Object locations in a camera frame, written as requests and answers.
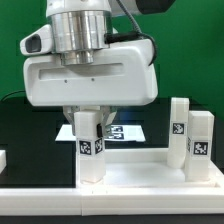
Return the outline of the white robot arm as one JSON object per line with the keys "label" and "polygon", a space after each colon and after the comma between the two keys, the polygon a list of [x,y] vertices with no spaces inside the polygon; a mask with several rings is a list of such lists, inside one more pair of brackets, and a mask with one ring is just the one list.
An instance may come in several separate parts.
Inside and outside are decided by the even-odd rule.
{"label": "white robot arm", "polygon": [[175,0],[46,0],[48,23],[20,42],[26,95],[34,106],[61,106],[79,136],[85,109],[147,105],[158,94],[154,39],[137,23],[117,32],[112,19],[166,12]]}

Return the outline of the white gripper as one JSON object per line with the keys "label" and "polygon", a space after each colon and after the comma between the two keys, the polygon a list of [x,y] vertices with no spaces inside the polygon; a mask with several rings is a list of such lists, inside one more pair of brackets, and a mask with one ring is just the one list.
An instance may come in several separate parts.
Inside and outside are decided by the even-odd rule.
{"label": "white gripper", "polygon": [[107,137],[117,113],[113,106],[147,105],[157,97],[152,58],[148,39],[114,43],[86,65],[63,66],[57,55],[30,57],[23,67],[26,95],[34,106],[64,106],[73,135],[79,106],[101,106],[98,133]]}

